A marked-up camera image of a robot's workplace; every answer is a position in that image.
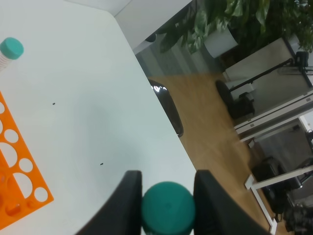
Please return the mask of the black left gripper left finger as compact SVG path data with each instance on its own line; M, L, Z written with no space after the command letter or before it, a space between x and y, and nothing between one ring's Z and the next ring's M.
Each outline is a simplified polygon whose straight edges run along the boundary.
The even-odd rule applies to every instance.
M106 203L79 235L141 234L142 173L128 170Z

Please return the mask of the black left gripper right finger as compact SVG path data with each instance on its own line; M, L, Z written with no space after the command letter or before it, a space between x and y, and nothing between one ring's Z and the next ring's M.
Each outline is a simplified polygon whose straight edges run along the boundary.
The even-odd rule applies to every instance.
M227 194L208 170L198 170L194 180L196 235L268 235Z

